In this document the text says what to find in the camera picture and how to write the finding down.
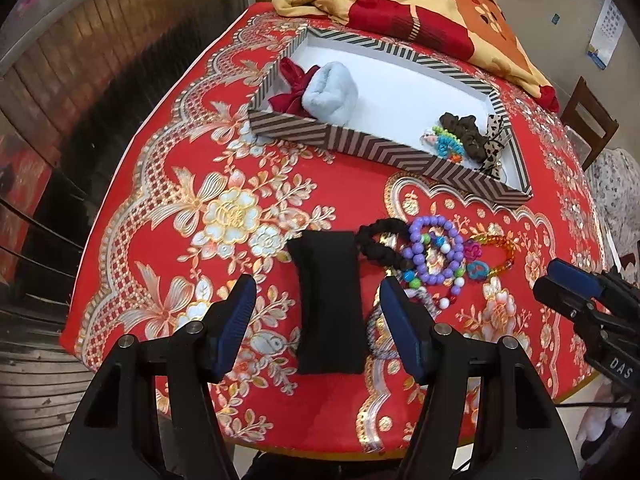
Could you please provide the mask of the wooden chair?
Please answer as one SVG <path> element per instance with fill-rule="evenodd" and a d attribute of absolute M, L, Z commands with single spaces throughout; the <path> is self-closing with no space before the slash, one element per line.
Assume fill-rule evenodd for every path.
<path fill-rule="evenodd" d="M 560 119 L 579 140 L 577 151 L 583 170 L 596 160 L 620 128 L 618 121 L 593 94 L 583 76 L 578 78 Z"/>

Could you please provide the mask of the red velvet bow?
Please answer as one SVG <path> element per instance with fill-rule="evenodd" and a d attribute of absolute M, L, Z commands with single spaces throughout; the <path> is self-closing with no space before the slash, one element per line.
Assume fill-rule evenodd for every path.
<path fill-rule="evenodd" d="M 302 99 L 308 84 L 320 67 L 313 65 L 309 70 L 303 70 L 290 58 L 282 58 L 279 68 L 280 75 L 288 84 L 288 91 L 272 96 L 269 99 L 271 108 L 277 113 L 311 118 L 311 114 L 303 107 Z"/>

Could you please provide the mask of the red floral tablecloth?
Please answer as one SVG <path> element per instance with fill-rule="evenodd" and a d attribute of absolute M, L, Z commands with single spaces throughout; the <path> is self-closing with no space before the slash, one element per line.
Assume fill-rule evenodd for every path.
<path fill-rule="evenodd" d="M 62 346 L 97 368 L 116 339 L 172 334 L 247 273 L 257 301 L 238 359 L 210 388 L 228 438 L 268 451 L 360 458 L 402 453 L 425 392 L 396 360 L 356 375 L 303 375 L 299 289 L 286 242 L 303 230 L 353 231 L 384 217 L 441 214 L 463 235 L 515 244 L 511 269 L 472 283 L 442 315 L 461 333 L 515 337 L 555 399 L 590 381 L 570 323 L 537 304 L 548 262 L 602 266 L 593 201 L 562 125 L 518 87 L 448 56 L 428 64 L 482 84 L 506 110 L 532 198 L 482 198 L 342 154 L 256 138 L 247 107 L 304 20 L 249 8 L 215 40 L 134 135 L 100 208 L 74 287 Z"/>

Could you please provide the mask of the metal roller shutter door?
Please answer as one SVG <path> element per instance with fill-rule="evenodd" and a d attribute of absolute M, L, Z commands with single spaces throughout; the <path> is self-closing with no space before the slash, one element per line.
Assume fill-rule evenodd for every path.
<path fill-rule="evenodd" d="M 1 0 L 1 307 L 65 320 L 125 148 L 247 0 Z"/>

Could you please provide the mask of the black fabric pouch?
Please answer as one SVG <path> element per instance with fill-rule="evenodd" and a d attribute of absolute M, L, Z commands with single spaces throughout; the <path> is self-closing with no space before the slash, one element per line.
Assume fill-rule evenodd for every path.
<path fill-rule="evenodd" d="M 296 266 L 302 309 L 299 373 L 362 374 L 368 344 L 355 235 L 306 230 L 286 247 Z"/>

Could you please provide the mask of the red yellow love blanket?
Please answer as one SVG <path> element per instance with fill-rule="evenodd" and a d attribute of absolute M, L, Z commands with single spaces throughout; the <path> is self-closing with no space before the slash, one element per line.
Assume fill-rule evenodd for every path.
<path fill-rule="evenodd" d="M 363 32 L 415 42 L 510 81 L 549 112 L 552 84 L 529 61 L 496 0 L 272 0 L 286 18 L 324 16 Z"/>

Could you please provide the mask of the white fluffy scrunchie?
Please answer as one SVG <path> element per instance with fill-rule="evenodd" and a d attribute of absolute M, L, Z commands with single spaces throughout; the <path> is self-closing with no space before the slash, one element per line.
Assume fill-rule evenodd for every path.
<path fill-rule="evenodd" d="M 354 114 L 358 88 L 348 68 L 329 62 L 311 77 L 302 96 L 303 109 L 313 118 L 334 126 L 344 126 Z"/>

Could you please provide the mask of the wall calendar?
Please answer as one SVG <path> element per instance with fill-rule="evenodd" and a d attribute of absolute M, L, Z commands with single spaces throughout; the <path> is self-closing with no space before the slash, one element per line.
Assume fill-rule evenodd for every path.
<path fill-rule="evenodd" d="M 587 55 L 599 70 L 605 70 L 620 41 L 626 21 L 613 0 L 604 0 L 587 47 Z"/>

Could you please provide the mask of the leopard print bow scrunchie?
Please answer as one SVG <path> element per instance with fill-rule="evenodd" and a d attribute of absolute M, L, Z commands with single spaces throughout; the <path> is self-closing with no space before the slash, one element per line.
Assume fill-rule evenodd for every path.
<path fill-rule="evenodd" d="M 480 163 L 480 171 L 498 181 L 502 179 L 502 151 L 510 140 L 510 132 L 504 119 L 499 115 L 489 115 L 484 141 L 485 158 Z"/>

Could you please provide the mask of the chevron striped shallow box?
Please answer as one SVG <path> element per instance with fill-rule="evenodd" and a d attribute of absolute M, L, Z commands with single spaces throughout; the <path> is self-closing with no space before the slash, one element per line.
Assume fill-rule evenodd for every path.
<path fill-rule="evenodd" d="M 281 54 L 303 68 L 344 64 L 358 100 L 345 125 L 278 112 L 269 100 L 288 85 L 273 62 L 248 104 L 250 128 L 258 136 L 380 162 L 506 207 L 532 198 L 510 118 L 490 84 L 413 48 L 352 32 L 305 27 Z M 496 171 L 469 158 L 442 158 L 424 140 L 445 113 L 474 116 L 478 130 L 501 144 Z"/>

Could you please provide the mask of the brown scrunchie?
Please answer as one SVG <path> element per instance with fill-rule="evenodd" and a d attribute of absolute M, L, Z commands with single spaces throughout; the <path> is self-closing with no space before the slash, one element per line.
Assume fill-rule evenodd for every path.
<path fill-rule="evenodd" d="M 452 133 L 461 143 L 465 153 L 474 162 L 484 162 L 487 158 L 486 138 L 480 133 L 473 115 L 459 117 L 445 113 L 439 117 L 442 128 Z"/>

